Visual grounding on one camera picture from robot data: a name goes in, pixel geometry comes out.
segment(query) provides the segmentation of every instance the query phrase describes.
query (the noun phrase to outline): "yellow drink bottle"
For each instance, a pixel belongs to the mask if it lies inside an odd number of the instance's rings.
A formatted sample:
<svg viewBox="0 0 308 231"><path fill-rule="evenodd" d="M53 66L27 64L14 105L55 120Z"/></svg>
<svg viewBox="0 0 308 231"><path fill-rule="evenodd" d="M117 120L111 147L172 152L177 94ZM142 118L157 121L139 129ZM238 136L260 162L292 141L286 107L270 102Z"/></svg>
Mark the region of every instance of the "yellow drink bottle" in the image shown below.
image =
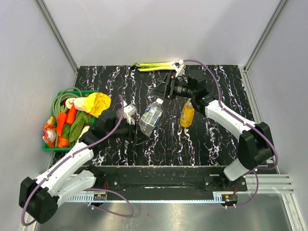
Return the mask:
<svg viewBox="0 0 308 231"><path fill-rule="evenodd" d="M188 99L188 101L185 103L181 118L180 118L180 124L181 126L188 128L193 123L193 116L194 116L194 108L191 103L191 99Z"/></svg>

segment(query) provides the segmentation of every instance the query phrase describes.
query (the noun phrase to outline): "green basket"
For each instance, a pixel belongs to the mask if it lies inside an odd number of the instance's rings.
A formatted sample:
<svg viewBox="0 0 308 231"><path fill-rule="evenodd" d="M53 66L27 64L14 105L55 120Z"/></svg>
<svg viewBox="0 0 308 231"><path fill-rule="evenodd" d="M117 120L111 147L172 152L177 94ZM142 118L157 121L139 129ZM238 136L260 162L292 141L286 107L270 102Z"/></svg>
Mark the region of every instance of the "green basket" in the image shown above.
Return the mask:
<svg viewBox="0 0 308 231"><path fill-rule="evenodd" d="M82 96L85 96L85 94L89 93L93 93L93 92L98 92L98 90L82 90L81 93L82 93ZM66 93L72 93L72 94L75 94L77 96L80 96L79 92L78 91L66 91ZM92 119L92 124L96 121L96 117L93 116L93 119ZM70 151L72 148L50 148L45 142L43 144L43 150L44 151L49 151L49 152L68 152Z"/></svg>

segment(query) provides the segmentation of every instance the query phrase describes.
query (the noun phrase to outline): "white wall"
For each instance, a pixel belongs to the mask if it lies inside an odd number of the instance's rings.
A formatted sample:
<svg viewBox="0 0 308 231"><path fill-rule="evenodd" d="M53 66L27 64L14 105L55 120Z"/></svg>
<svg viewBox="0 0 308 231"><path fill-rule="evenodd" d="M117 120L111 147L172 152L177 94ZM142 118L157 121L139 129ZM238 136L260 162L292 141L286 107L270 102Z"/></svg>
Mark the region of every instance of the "white wall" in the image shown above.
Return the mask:
<svg viewBox="0 0 308 231"><path fill-rule="evenodd" d="M45 0L77 65L244 65L279 0Z"/></svg>
<svg viewBox="0 0 308 231"><path fill-rule="evenodd" d="M1 1L0 33L0 229L16 231L20 183L46 170L42 128L74 73L35 1Z"/></svg>
<svg viewBox="0 0 308 231"><path fill-rule="evenodd" d="M249 69L282 173L290 174L308 225L308 1L289 1Z"/></svg>

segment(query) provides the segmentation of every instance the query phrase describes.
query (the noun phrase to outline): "bottle cap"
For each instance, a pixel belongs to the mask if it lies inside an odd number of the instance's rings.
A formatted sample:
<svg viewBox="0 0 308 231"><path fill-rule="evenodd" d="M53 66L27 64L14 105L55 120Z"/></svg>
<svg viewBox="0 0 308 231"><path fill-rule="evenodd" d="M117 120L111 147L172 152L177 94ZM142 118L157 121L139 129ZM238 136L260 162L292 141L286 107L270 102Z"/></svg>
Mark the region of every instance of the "bottle cap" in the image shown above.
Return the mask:
<svg viewBox="0 0 308 231"><path fill-rule="evenodd" d="M164 100L157 98L156 102L158 102L159 104L163 104Z"/></svg>

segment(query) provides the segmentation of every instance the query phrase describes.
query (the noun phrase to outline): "clear plastic bottle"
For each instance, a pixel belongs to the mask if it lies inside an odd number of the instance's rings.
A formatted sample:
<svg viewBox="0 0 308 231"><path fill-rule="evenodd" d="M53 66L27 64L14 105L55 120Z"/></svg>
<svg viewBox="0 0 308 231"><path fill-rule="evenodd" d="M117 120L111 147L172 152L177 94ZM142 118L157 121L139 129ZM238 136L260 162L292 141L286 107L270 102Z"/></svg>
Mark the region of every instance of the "clear plastic bottle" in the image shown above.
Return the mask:
<svg viewBox="0 0 308 231"><path fill-rule="evenodd" d="M163 100L157 98L156 102L151 103L145 109L145 112L141 116L139 126L143 134L150 137L155 126L157 125L160 116L163 113L162 104Z"/></svg>
<svg viewBox="0 0 308 231"><path fill-rule="evenodd" d="M188 128L193 123L193 116L194 116L194 108L191 103L191 99L188 99L188 101L185 103L181 118L180 118L180 124L181 126Z"/></svg>

